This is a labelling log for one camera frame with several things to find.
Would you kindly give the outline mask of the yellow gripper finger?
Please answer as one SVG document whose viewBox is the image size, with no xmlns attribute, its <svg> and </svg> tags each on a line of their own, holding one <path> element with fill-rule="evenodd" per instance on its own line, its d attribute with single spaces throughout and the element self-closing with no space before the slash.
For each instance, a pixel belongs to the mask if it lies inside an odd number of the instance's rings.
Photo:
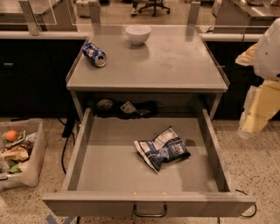
<svg viewBox="0 0 280 224">
<path fill-rule="evenodd" d="M 280 111 L 280 83 L 265 80 L 259 87 L 251 86 L 243 107 L 237 133 L 240 137 L 249 139 L 260 133 Z"/>
<path fill-rule="evenodd" d="M 235 63 L 245 67 L 252 66 L 255 60 L 256 47 L 257 44 L 253 44 L 245 52 L 238 55 L 235 59 Z"/>
</svg>

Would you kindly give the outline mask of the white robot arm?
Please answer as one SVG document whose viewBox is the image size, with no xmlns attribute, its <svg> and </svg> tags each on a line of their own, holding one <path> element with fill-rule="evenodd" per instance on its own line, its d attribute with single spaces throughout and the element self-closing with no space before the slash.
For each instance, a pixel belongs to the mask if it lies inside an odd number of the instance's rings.
<svg viewBox="0 0 280 224">
<path fill-rule="evenodd" d="M 280 18 L 235 63 L 252 66 L 255 75 L 263 78 L 262 85 L 249 88 L 239 121 L 238 135 L 251 138 L 280 111 Z"/>
</svg>

